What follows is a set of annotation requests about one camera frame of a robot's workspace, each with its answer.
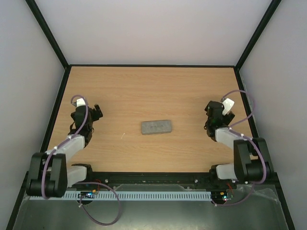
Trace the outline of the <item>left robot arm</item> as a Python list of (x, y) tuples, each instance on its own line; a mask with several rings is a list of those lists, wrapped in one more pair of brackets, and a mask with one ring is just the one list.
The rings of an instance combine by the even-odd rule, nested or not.
[(27, 195), (46, 199), (62, 197), (68, 187), (88, 178), (90, 165), (75, 164), (68, 170), (67, 161), (87, 147), (94, 132), (93, 123), (103, 117), (103, 113), (97, 104), (94, 108), (82, 104), (76, 106), (71, 117), (73, 123), (64, 144), (33, 154), (26, 182)]

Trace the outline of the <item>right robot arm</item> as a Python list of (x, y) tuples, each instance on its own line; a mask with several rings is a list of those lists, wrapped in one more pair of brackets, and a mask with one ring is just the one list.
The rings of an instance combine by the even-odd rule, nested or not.
[(216, 188), (226, 180), (261, 184), (274, 175), (266, 140), (248, 137), (229, 126), (235, 117), (231, 111), (233, 105), (234, 101), (226, 98), (220, 102), (209, 101), (204, 109), (208, 137), (232, 149), (234, 156), (232, 163), (212, 166), (209, 182)]

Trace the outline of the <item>grey leather glasses case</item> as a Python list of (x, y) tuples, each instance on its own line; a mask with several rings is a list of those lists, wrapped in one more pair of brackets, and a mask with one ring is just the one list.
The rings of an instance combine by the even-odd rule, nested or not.
[(171, 132), (171, 120), (144, 121), (141, 123), (141, 133), (143, 135), (165, 134)]

